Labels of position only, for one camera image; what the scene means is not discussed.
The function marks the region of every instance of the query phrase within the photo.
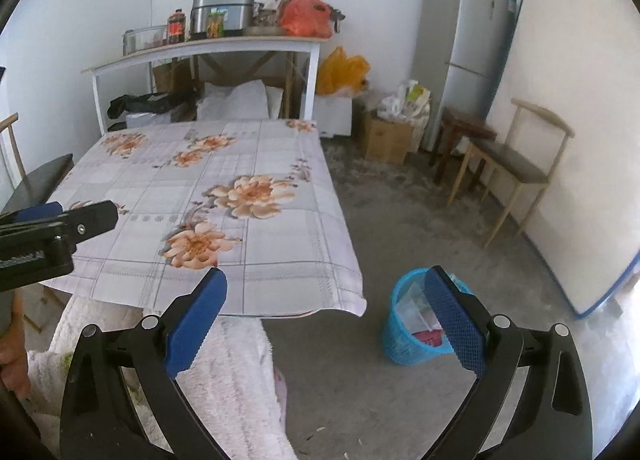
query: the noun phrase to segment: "human hand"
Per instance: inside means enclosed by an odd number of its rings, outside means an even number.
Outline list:
[[[22,314],[22,299],[15,293],[11,325],[7,332],[0,336],[0,379],[20,399],[26,398],[31,391]]]

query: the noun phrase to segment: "dark chair seat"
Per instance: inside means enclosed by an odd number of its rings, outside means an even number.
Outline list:
[[[20,182],[2,209],[2,213],[11,213],[46,203],[73,166],[73,155],[69,153],[34,169]]]
[[[511,173],[520,183],[548,183],[548,178],[544,171],[509,146],[485,138],[472,138],[471,142],[489,158],[495,160]]]

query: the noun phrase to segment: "white fluffy blanket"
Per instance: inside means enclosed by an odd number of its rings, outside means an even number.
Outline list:
[[[47,352],[29,352],[30,401],[43,442],[57,455],[60,409],[71,352],[82,328],[131,328],[146,315],[137,308],[73,296]],[[152,443],[170,449],[133,372],[132,400]],[[216,319],[192,367],[177,381],[211,435],[234,460],[296,460],[281,426],[274,389],[271,345],[259,319]]]

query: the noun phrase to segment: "chair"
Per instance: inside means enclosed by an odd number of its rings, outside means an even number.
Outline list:
[[[18,145],[15,141],[14,128],[12,126],[16,120],[18,120],[18,114],[13,114],[5,120],[0,121],[0,133],[4,132],[4,130],[9,131],[12,152],[22,179],[2,209],[2,214],[46,203],[53,191],[58,187],[60,182],[62,182],[62,179],[74,166],[73,155],[69,153],[43,164],[30,173],[26,173],[22,159],[20,158],[20,153],[18,152]],[[48,286],[43,285],[42,287],[44,292],[42,301],[44,303],[51,300],[58,307],[65,307],[65,304],[60,301],[53,290]],[[27,315],[24,315],[23,318],[36,332],[42,332],[42,328]]]
[[[491,175],[486,184],[486,189],[484,190],[481,201],[486,198],[492,185],[494,185],[495,183],[495,169],[504,171],[512,177],[513,181],[515,182],[513,192],[511,193],[511,196],[507,201],[504,210],[502,211],[502,215],[495,223],[494,227],[489,232],[489,235],[484,241],[485,247],[489,245],[491,240],[494,239],[494,236],[497,234],[498,230],[500,230],[500,226],[508,216],[511,208],[513,208],[513,205],[515,204],[522,187],[524,185],[535,185],[540,188],[540,191],[533,201],[533,204],[529,208],[529,211],[527,212],[524,220],[520,224],[518,234],[526,229],[527,224],[538,208],[538,205],[543,199],[545,192],[549,187],[549,184],[551,183],[551,179],[558,169],[558,164],[560,163],[560,159],[562,158],[562,154],[564,153],[564,150],[566,148],[567,141],[569,140],[569,138],[573,138],[575,136],[574,130],[572,130],[571,127],[566,122],[564,122],[564,120],[562,120],[552,111],[532,103],[527,103],[527,101],[523,101],[520,99],[512,99],[511,103],[515,104],[516,113],[513,117],[513,120],[511,121],[511,126],[509,127],[509,131],[504,143],[500,144],[499,142],[480,138],[472,138],[470,140],[469,146],[465,153],[465,157],[462,161],[462,165],[460,166],[460,171],[458,172],[458,176],[456,177],[456,181],[454,182],[453,189],[451,190],[451,194],[449,195],[449,200],[447,201],[447,206],[449,206],[453,202],[453,199],[456,197],[456,192],[458,191],[460,183],[462,182],[462,178],[466,171],[466,166],[472,156],[478,156],[481,159],[481,162],[485,160],[489,164],[491,169]],[[556,158],[554,159],[553,164],[551,165],[551,168],[547,173],[532,164],[529,160],[527,160],[524,156],[519,154],[511,147],[511,143],[515,134],[515,128],[518,121],[520,120],[520,114],[522,110],[526,110],[532,114],[535,114],[545,122],[548,122],[552,126],[564,131],[564,138],[562,139],[562,143],[560,144],[560,148],[558,149]],[[479,177],[480,173],[482,173],[481,166],[478,167],[478,171],[476,171],[474,180]]]

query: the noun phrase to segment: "blue gripper pad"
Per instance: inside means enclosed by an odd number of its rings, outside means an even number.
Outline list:
[[[180,322],[167,336],[164,369],[171,379],[191,367],[226,300],[226,277],[222,271],[212,268],[198,287],[202,283],[205,283],[204,287],[192,299]]]
[[[62,214],[62,205],[58,202],[50,202],[18,211],[14,221],[31,222],[34,220],[42,220],[43,218],[53,218],[59,214]]]
[[[484,336],[433,267],[424,274],[424,295],[462,367],[482,377],[486,366]]]

